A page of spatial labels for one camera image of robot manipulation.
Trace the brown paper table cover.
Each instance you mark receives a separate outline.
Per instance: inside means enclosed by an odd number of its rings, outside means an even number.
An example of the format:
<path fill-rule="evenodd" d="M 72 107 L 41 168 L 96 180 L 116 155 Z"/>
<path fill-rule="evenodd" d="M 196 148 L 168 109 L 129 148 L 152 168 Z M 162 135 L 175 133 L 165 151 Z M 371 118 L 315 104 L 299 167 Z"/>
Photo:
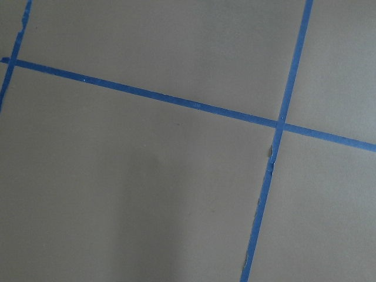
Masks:
<path fill-rule="evenodd" d="M 374 1 L 2 1 L 2 281 L 374 281 Z"/>

